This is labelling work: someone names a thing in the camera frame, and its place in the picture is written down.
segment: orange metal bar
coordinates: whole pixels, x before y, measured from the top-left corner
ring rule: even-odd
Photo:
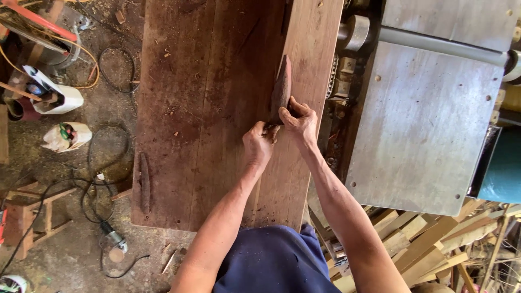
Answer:
[[[18,12],[22,16],[27,17],[28,19],[36,22],[37,24],[39,24],[43,27],[46,27],[46,28],[52,30],[53,32],[63,36],[67,40],[71,40],[71,41],[75,42],[77,39],[76,35],[73,32],[70,32],[62,27],[55,25],[52,22],[47,21],[45,18],[28,10],[27,8],[19,6],[18,2],[16,0],[2,0],[2,3],[5,6],[11,8],[12,10]]]

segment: woodworking machine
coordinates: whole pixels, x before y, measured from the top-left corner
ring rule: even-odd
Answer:
[[[319,144],[362,205],[458,215],[504,81],[519,0],[346,0]]]

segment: hand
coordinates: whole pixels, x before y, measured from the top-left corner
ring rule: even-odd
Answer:
[[[267,129],[266,122],[257,122],[252,129],[242,136],[245,148],[246,166],[260,167],[264,170],[273,154],[280,126]]]
[[[285,107],[279,108],[280,119],[288,133],[298,146],[316,144],[317,113],[308,105],[297,103],[293,96],[290,97],[290,105],[301,117],[295,118]]]

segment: lumber pile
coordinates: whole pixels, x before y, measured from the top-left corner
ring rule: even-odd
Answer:
[[[482,293],[479,286],[488,293],[516,292],[515,286],[519,287],[521,241],[504,236],[511,232],[521,240],[516,221],[521,218],[521,204],[466,199],[457,217],[375,207],[365,210],[410,288],[425,282],[450,286],[456,293]],[[318,232],[329,233],[329,227],[321,227]],[[335,266],[338,255],[329,258],[331,281],[343,293],[356,292],[349,264],[344,261]]]

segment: metal plate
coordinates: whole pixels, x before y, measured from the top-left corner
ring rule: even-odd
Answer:
[[[370,64],[347,188],[360,204],[457,215],[503,68],[386,42]]]
[[[382,25],[506,52],[520,0],[387,0]]]

